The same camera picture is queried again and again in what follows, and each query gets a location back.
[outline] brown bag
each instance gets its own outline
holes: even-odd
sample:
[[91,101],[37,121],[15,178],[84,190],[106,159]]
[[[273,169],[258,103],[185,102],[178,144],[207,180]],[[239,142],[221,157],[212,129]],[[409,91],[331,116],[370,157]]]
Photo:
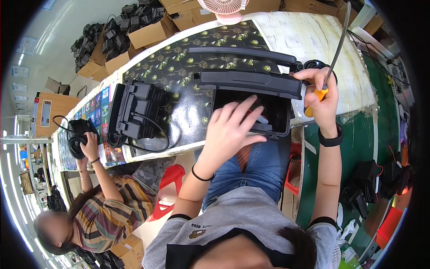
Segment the brown bag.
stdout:
[[33,185],[31,184],[31,177],[29,171],[21,171],[19,173],[19,176],[21,177],[21,188],[24,195],[32,194],[33,191]]

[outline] hand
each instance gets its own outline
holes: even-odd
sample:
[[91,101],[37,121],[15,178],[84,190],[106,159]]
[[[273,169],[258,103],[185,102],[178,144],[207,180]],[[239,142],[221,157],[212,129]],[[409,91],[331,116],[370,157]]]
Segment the hand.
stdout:
[[321,134],[325,138],[336,138],[338,131],[336,128],[336,109],[338,108],[339,92],[336,86],[336,79],[333,73],[327,81],[329,92],[319,101],[318,96],[314,93],[315,89],[321,90],[326,78],[328,67],[323,69],[304,69],[293,74],[293,77],[300,80],[307,80],[312,85],[306,88],[304,96],[304,107],[312,108],[313,117],[318,124]]
[[240,104],[232,102],[213,112],[206,133],[206,144],[199,158],[209,170],[215,172],[242,147],[267,141],[261,135],[246,136],[264,109],[259,106],[243,119],[256,100],[257,96],[252,95]]
[[89,159],[89,161],[94,161],[98,158],[97,134],[93,132],[86,132],[85,135],[88,142],[86,145],[81,142],[80,146],[82,152]]
[[85,156],[84,159],[78,160],[76,159],[76,166],[78,167],[78,171],[86,171],[86,164],[88,163],[88,157]]

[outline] yellow screwdriver handle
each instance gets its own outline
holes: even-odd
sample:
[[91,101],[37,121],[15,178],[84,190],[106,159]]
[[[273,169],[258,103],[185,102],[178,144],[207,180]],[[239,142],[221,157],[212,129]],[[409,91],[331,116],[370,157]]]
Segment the yellow screwdriver handle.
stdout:
[[[318,96],[319,101],[322,101],[324,96],[329,92],[329,90],[327,89],[327,86],[324,85],[323,90],[317,90],[315,89],[314,93]],[[308,106],[306,108],[306,110],[304,111],[304,115],[306,117],[313,117],[313,112],[312,112],[312,108],[310,106]]]

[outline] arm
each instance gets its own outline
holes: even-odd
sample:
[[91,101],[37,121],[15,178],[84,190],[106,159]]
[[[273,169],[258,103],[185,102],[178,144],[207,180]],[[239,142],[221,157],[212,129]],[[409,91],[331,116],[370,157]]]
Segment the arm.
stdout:
[[[87,132],[85,133],[88,139],[86,145],[80,144],[82,152],[88,159],[93,162],[98,158],[97,153],[97,135],[95,133]],[[114,200],[120,203],[124,203],[124,199],[115,185],[115,182],[109,176],[106,169],[100,162],[100,159],[92,164],[95,174],[97,175],[98,182],[100,183],[101,190],[103,191],[104,197],[106,199]]]
[[[246,136],[263,112],[262,106],[242,121],[256,100],[257,96],[253,95],[241,104],[229,103],[213,112],[208,124],[205,146],[194,165],[194,172],[198,177],[211,178],[215,171],[242,147],[266,141],[264,136]],[[201,181],[190,173],[179,191],[172,214],[184,214],[191,218],[198,216],[209,184],[209,181]]]
[[76,166],[78,167],[79,176],[81,177],[81,186],[84,192],[90,191],[93,188],[91,178],[89,177],[88,170],[86,169],[87,163],[87,157],[82,160],[76,159]]
[[[323,69],[305,69],[294,74],[297,79],[309,80],[313,85],[308,86],[304,98],[304,106],[310,106],[313,116],[323,137],[330,139],[338,136],[336,128],[336,109],[339,93],[334,75],[331,74],[327,82],[329,92],[320,102],[314,93],[315,88],[323,87],[328,67]],[[336,221],[341,186],[342,160],[341,148],[319,146],[318,181],[316,184],[315,205],[310,222],[327,216]]]

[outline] black smartwatch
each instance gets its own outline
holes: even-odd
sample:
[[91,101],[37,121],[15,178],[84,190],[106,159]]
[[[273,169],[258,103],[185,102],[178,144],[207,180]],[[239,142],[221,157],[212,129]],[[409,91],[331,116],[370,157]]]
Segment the black smartwatch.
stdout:
[[338,136],[336,138],[330,138],[330,139],[323,137],[323,135],[321,134],[321,130],[318,129],[318,139],[321,145],[327,148],[327,147],[335,147],[342,143],[342,141],[344,140],[344,132],[342,131],[342,126],[337,121],[336,121],[336,128],[338,130]]

